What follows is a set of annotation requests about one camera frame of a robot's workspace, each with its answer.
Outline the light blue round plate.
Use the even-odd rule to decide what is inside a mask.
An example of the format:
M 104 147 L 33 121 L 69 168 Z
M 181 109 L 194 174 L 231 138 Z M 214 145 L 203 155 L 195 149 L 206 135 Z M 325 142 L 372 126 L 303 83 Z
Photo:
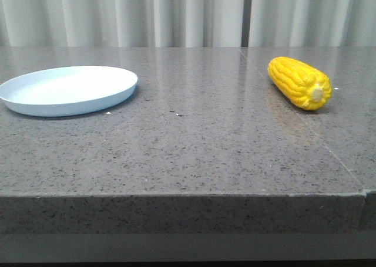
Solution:
M 125 101 L 133 94 L 137 80 L 135 73 L 119 67 L 59 67 L 6 81 L 1 84 L 1 99 L 20 114 L 74 116 Z

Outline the yellow corn cob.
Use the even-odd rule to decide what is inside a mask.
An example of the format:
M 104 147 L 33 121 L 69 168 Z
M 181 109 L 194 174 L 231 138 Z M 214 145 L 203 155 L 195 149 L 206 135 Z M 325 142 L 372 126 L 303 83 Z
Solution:
M 329 77 L 297 59 L 280 56 L 272 59 L 268 75 L 295 106 L 303 110 L 322 108 L 332 96 Z

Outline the white pleated curtain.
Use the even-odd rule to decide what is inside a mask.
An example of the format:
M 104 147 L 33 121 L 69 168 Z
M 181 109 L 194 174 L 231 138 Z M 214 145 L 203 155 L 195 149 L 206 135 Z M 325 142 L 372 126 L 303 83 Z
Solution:
M 2 46 L 374 46 L 375 0 L 1 0 Z

